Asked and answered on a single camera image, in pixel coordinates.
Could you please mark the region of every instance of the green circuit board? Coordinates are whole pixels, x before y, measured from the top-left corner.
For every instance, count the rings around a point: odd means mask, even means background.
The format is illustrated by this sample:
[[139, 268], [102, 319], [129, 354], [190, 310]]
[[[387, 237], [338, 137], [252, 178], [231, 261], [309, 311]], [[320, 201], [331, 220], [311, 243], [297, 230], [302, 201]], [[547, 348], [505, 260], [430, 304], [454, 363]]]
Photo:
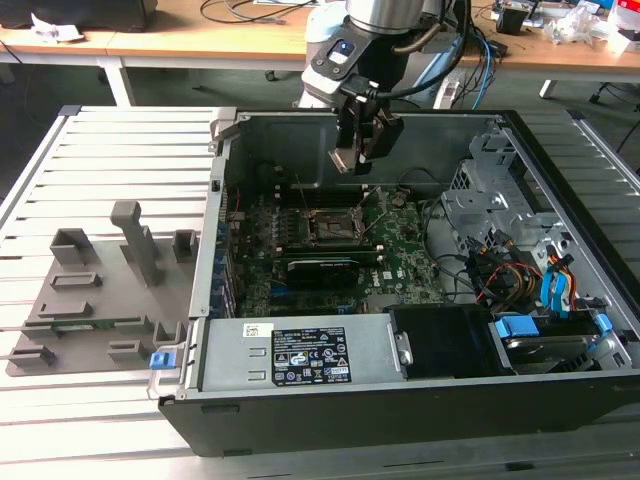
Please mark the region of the green circuit board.
[[[365, 231], [355, 240], [347, 238], [351, 231], [343, 221], [345, 215], [354, 218], [352, 208], [310, 208], [309, 213], [301, 208], [288, 209], [260, 197], [236, 224], [234, 263], [239, 289], [236, 315], [254, 318], [378, 313], [389, 305], [442, 302], [440, 282], [421, 244], [420, 212], [416, 203], [399, 194], [402, 192], [395, 190], [372, 193], [375, 198], [364, 203], [353, 220], [361, 231]], [[311, 243], [323, 247], [322, 258], [327, 258], [331, 242], [352, 244], [354, 251], [358, 248], [373, 251], [376, 246], [382, 247], [379, 254], [367, 253], [364, 262], [355, 256], [362, 255], [358, 252], [350, 257], [349, 247], [342, 245], [336, 249], [335, 258], [358, 260], [357, 281], [354, 278], [350, 288], [293, 291], [287, 285], [291, 259], [279, 255], [285, 237], [282, 219], [286, 218], [288, 223], [286, 238], [298, 245], [308, 240], [305, 237], [308, 229], [305, 231], [303, 227], [307, 225], [307, 217], [312, 215], [317, 221], [315, 243]], [[302, 259], [313, 261], [314, 258], [313, 247], [306, 248]]]

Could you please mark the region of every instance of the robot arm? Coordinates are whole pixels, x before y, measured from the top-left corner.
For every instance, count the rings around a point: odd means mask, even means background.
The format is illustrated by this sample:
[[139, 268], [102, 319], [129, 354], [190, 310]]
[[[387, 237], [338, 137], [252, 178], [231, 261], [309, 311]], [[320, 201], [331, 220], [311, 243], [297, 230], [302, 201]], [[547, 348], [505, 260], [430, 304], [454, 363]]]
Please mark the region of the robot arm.
[[445, 71], [411, 89], [391, 92], [404, 76], [409, 54], [421, 50], [441, 30], [439, 12], [423, 15], [424, 0], [347, 0], [349, 16], [305, 69], [305, 92], [338, 109], [338, 140], [329, 153], [341, 173], [368, 173], [402, 133], [403, 122], [390, 100], [411, 95], [442, 80], [458, 63], [470, 23], [465, 0], [462, 42]]

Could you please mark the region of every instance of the red wire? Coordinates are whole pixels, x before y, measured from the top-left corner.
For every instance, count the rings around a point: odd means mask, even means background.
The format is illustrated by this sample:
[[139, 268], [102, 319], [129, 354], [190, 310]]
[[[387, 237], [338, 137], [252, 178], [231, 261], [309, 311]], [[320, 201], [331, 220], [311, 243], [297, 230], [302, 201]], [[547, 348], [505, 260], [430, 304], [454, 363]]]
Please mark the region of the red wire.
[[[555, 255], [550, 255], [549, 260], [551, 261], [552, 264], [554, 264], [558, 262], [559, 259]], [[578, 286], [576, 284], [576, 277], [566, 267], [562, 268], [562, 271], [566, 273], [569, 279], [571, 280], [571, 288], [569, 289], [569, 306], [571, 310], [575, 310], [576, 309], [576, 292], [578, 289]]]
[[[518, 267], [525, 268], [525, 269], [527, 269], [527, 271], [533, 272], [533, 273], [534, 273], [538, 278], [542, 278], [542, 275], [540, 274], [540, 272], [538, 272], [538, 271], [537, 271], [534, 267], [532, 267], [531, 265], [527, 265], [527, 264], [525, 264], [525, 263], [518, 263], [518, 262], [515, 262], [515, 263], [505, 263], [505, 264], [503, 264], [503, 265], [500, 265], [498, 268], [496, 268], [496, 269], [495, 269], [495, 271], [491, 274], [491, 276], [489, 277], [489, 280], [487, 280], [487, 287], [489, 286], [489, 284], [490, 284], [491, 282], [493, 282], [493, 281], [497, 278], [497, 276], [498, 276], [498, 272], [499, 272], [500, 270], [502, 270], [503, 268], [505, 268], [505, 267], [507, 267], [507, 266], [513, 266], [513, 265], [516, 265], [516, 266], [518, 266]], [[483, 298], [483, 297], [484, 297], [484, 293], [482, 293], [482, 292], [481, 292], [481, 293], [480, 293], [480, 295], [478, 295], [478, 296], [476, 297], [476, 302], [479, 302], [480, 300], [482, 300], [482, 298]]]

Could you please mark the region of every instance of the cable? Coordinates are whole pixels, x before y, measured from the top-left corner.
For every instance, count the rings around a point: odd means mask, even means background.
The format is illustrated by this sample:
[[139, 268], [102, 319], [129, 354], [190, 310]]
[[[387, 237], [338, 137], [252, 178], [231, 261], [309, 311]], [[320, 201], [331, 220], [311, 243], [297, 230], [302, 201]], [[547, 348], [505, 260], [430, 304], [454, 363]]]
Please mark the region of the cable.
[[418, 105], [416, 102], [412, 102], [411, 100], [407, 100], [406, 98], [396, 98], [393, 100], [394, 102], [404, 102], [404, 103], [408, 103], [409, 105], [413, 105], [416, 108], [420, 108], [422, 109], [423, 107], [421, 107], [420, 105]]
[[9, 47], [7, 46], [7, 44], [6, 44], [6, 43], [4, 43], [2, 40], [0, 40], [0, 45], [2, 45], [2, 46], [4, 47], [4, 49], [7, 51], [7, 53], [8, 53], [9, 55], [11, 55], [13, 58], [15, 58], [16, 62], [18, 62], [20, 65], [23, 65], [22, 60], [20, 60], [20, 59], [18, 58], [18, 56], [17, 56], [15, 53], [13, 53], [13, 52], [11, 51], [11, 49], [9, 49]]
[[486, 84], [486, 88], [489, 88], [495, 80], [495, 73], [498, 68], [498, 59], [501, 58], [500, 53], [497, 50], [495, 50], [493, 51], [493, 55], [491, 55], [491, 60], [489, 62], [486, 62], [487, 50], [485, 48], [483, 41], [487, 42], [487, 38], [482, 32], [482, 30], [480, 30], [475, 24], [473, 24], [473, 21], [471, 25], [474, 32], [473, 39], [477, 42], [478, 48], [480, 50], [480, 53], [478, 55], [478, 63], [476, 64], [476, 67], [473, 69], [473, 72], [471, 72], [471, 75], [467, 77], [467, 80], [462, 86], [460, 93], [458, 93], [456, 98], [453, 100], [452, 106], [455, 106], [456, 103], [458, 102], [464, 102], [464, 99], [469, 93], [473, 93], [477, 91], [478, 85], [480, 84], [480, 81], [481, 81], [480, 79], [484, 76], [485, 69], [489, 68], [489, 64], [490, 64], [490, 71], [488, 74], [489, 81]]
[[[516, 285], [514, 286], [514, 290], [511, 293], [509, 293], [509, 295], [507, 295], [506, 298], [501, 298], [499, 295], [489, 290], [489, 285], [496, 278], [498, 278], [498, 274], [504, 269], [509, 270], [509, 273], [516, 279]], [[498, 265], [498, 267], [495, 269], [493, 274], [489, 277], [487, 282], [484, 284], [484, 287], [485, 288], [483, 288], [482, 293], [480, 293], [476, 297], [476, 302], [481, 301], [483, 297], [491, 298], [491, 296], [488, 295], [488, 293], [490, 292], [491, 294], [493, 294], [493, 296], [497, 297], [496, 303], [494, 303], [491, 306], [491, 309], [494, 313], [503, 311], [504, 310], [503, 307], [510, 307], [511, 305], [513, 305], [513, 303], [519, 300], [526, 292], [524, 278], [522, 274], [518, 271], [518, 269], [515, 267], [515, 264], [512, 264], [512, 263], [503, 263], [502, 265]]]
[[446, 185], [444, 182], [442, 182], [442, 181], [438, 180], [438, 179], [436, 178], [436, 176], [435, 176], [433, 173], [431, 173], [431, 172], [430, 172], [427, 168], [425, 168], [425, 167], [411, 167], [411, 168], [408, 168], [408, 169], [407, 169], [407, 170], [405, 170], [405, 171], [402, 173], [402, 175], [400, 175], [400, 177], [398, 178], [398, 182], [397, 182], [397, 183], [398, 183], [398, 185], [402, 185], [402, 184], [403, 184], [403, 183], [402, 183], [402, 181], [404, 180], [404, 177], [406, 177], [406, 176], [407, 176], [408, 174], [410, 174], [411, 172], [422, 172], [422, 173], [424, 173], [425, 175], [427, 175], [431, 180], [433, 180], [433, 181], [434, 181], [434, 182], [436, 182], [438, 185], [440, 185], [442, 188], [446, 188], [446, 187], [447, 187], [447, 185]]
[[471, 24], [471, 0], [465, 0], [465, 9], [464, 9], [464, 20], [462, 21], [462, 33], [461, 33], [461, 41], [458, 45], [458, 49], [456, 50], [456, 54], [451, 61], [451, 63], [445, 68], [442, 72], [437, 74], [436, 76], [430, 78], [420, 85], [416, 85], [415, 87], [406, 88], [404, 90], [396, 90], [391, 92], [379, 92], [377, 90], [369, 90], [366, 92], [366, 96], [371, 98], [372, 100], [391, 100], [394, 98], [406, 97], [408, 95], [414, 95], [418, 92], [422, 92], [427, 88], [435, 85], [436, 83], [442, 81], [447, 75], [449, 75], [454, 68], [460, 63], [460, 59], [462, 55], [464, 55], [464, 51], [467, 47], [467, 35], [469, 34], [469, 25]]
[[[422, 217], [424, 217], [424, 211], [427, 208], [427, 205], [429, 205], [429, 202], [425, 202], [425, 204], [422, 206]], [[431, 253], [429, 252], [429, 247], [427, 246], [427, 233], [428, 233], [428, 229], [429, 229], [429, 223], [431, 222], [431, 218], [433, 217], [433, 212], [436, 209], [436, 207], [438, 205], [441, 205], [441, 200], [438, 199], [437, 201], [435, 201], [430, 207], [429, 207], [429, 211], [427, 212], [427, 217], [424, 219], [424, 227], [422, 228], [422, 247], [424, 249], [424, 252], [427, 256], [427, 259], [431, 262], [431, 265], [434, 268], [437, 268], [439, 272], [444, 273], [445, 275], [450, 276], [453, 279], [458, 280], [461, 284], [463, 284], [466, 287], [469, 287], [471, 290], [475, 290], [475, 287], [473, 286], [473, 284], [469, 281], [467, 281], [466, 279], [462, 278], [460, 275], [457, 275], [455, 273], [453, 273], [452, 271], [444, 268], [443, 266], [439, 265], [438, 262], [435, 261], [435, 259], [431, 256]]]
[[[460, 274], [463, 273], [463, 272], [466, 272], [466, 270], [467, 270], [466, 268], [462, 268], [462, 269], [458, 270], [456, 272], [456, 276], [459, 277]], [[443, 293], [442, 296], [443, 297], [449, 297], [449, 296], [453, 295], [453, 298], [450, 299], [449, 301], [451, 303], [455, 303], [455, 300], [458, 297], [458, 295], [468, 295], [468, 294], [469, 294], [469, 292], [459, 292], [458, 291], [458, 278], [454, 278], [453, 279], [453, 292]]]
[[617, 98], [621, 102], [631, 103], [629, 100], [625, 100], [624, 98], [620, 97], [619, 95], [616, 95], [615, 93], [613, 93], [611, 90], [609, 90], [608, 86], [604, 87], [604, 89], [607, 91], [607, 93], [609, 93], [609, 95], [613, 96], [614, 98]]
[[421, 50], [427, 43], [433, 40], [433, 38], [442, 30], [444, 17], [447, 12], [446, 2], [447, 0], [440, 0], [440, 13], [438, 14], [438, 20], [429, 30], [424, 32], [408, 45], [394, 46], [392, 48], [393, 53], [395, 53], [396, 55], [409, 55], [411, 53], [417, 52], [418, 50]]
[[289, 285], [287, 285], [286, 283], [284, 283], [284, 282], [282, 282], [280, 280], [276, 280], [275, 278], [270, 278], [269, 281], [273, 282], [273, 283], [277, 283], [278, 285], [282, 285], [282, 286], [287, 287], [287, 288], [289, 287]]
[[622, 150], [622, 147], [624, 147], [624, 144], [627, 143], [627, 140], [631, 138], [631, 135], [633, 135], [633, 132], [635, 132], [636, 128], [638, 127], [640, 127], [640, 120], [638, 120], [636, 124], [633, 127], [631, 127], [631, 130], [629, 130], [627, 134], [624, 136], [624, 138], [622, 139], [622, 142], [620, 142], [620, 145], [618, 145], [618, 148], [616, 148], [616, 153], [620, 153], [620, 151]]
[[482, 85], [480, 86], [480, 92], [478, 93], [478, 96], [476, 97], [476, 101], [473, 103], [473, 107], [471, 107], [472, 110], [475, 110], [476, 107], [478, 105], [480, 105], [480, 102], [482, 101], [482, 98], [484, 97], [484, 94], [486, 92], [486, 88], [487, 88], [487, 79], [489, 78], [489, 69], [491, 68], [491, 48], [489, 47], [489, 44], [487, 43], [487, 41], [485, 39], [481, 39], [482, 43], [484, 44], [484, 48], [487, 51], [487, 68], [484, 70], [484, 78], [482, 79]]
[[276, 24], [283, 24], [284, 23], [284, 20], [280, 20], [279, 18], [272, 18], [272, 17], [267, 17], [267, 18], [261, 18], [259, 20], [254, 20], [253, 17], [249, 17], [247, 15], [244, 15], [244, 14], [236, 11], [236, 7], [239, 7], [240, 5], [244, 5], [245, 3], [249, 3], [249, 2], [241, 2], [241, 3], [237, 3], [235, 5], [231, 5], [229, 3], [229, 0], [224, 0], [224, 4], [226, 5], [226, 7], [229, 10], [229, 12], [231, 12], [231, 15], [233, 15], [234, 17], [236, 17], [239, 20], [250, 20], [250, 21], [255, 22], [255, 23], [276, 23]]
[[[555, 265], [560, 259], [555, 255], [549, 256], [549, 263]], [[569, 284], [569, 306], [571, 310], [576, 310], [576, 293], [578, 291], [578, 280], [575, 275], [571, 273], [569, 267], [564, 266], [558, 269], [558, 274], [563, 275], [567, 279]]]
[[[251, 3], [251, 1], [252, 0], [243, 0], [240, 3], [237, 3], [237, 4], [233, 5], [232, 8], [235, 9], [236, 7], [239, 7], [239, 6], [244, 5], [246, 3]], [[299, 5], [291, 5], [289, 7], [281, 8], [280, 10], [276, 10], [275, 12], [268, 13], [268, 14], [265, 14], [265, 15], [260, 15], [258, 17], [248, 17], [247, 19], [241, 19], [241, 20], [224, 20], [224, 19], [221, 19], [221, 18], [210, 17], [205, 13], [205, 10], [207, 8], [213, 6], [213, 5], [217, 4], [217, 3], [220, 3], [220, 2], [219, 1], [214, 2], [212, 0], [205, 0], [200, 5], [200, 15], [202, 15], [207, 20], [209, 20], [211, 22], [216, 22], [216, 23], [231, 24], [231, 25], [240, 24], [240, 23], [255, 23], [258, 20], [263, 20], [265, 18], [274, 17], [274, 16], [276, 16], [278, 14], [281, 14], [281, 13], [289, 13], [289, 12], [291, 12], [293, 10], [297, 10], [299, 8], [306, 7], [307, 5], [311, 5], [314, 2], [315, 2], [315, 0], [309, 0], [308, 2], [304, 2], [304, 3], [301, 3]]]

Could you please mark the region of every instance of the table leg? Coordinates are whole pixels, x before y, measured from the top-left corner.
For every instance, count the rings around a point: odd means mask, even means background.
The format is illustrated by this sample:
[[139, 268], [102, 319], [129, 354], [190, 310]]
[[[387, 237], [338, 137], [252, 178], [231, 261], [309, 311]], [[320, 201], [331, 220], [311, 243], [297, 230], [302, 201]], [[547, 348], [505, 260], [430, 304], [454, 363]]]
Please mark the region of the table leg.
[[11, 67], [6, 63], [0, 63], [0, 83], [9, 85], [16, 81], [16, 77], [11, 72]]
[[133, 97], [133, 90], [127, 70], [122, 65], [119, 57], [105, 57], [100, 59], [100, 66], [104, 68], [111, 87], [111, 93], [118, 107], [131, 107], [136, 104]]
[[202, 70], [197, 68], [189, 69], [189, 83], [194, 90], [202, 87]]
[[556, 83], [558, 83], [557, 80], [545, 80], [544, 81], [544, 85], [542, 85], [542, 88], [540, 89], [540, 98], [549, 98], [551, 97], [551, 95], [553, 94], [553, 89], [556, 86]]

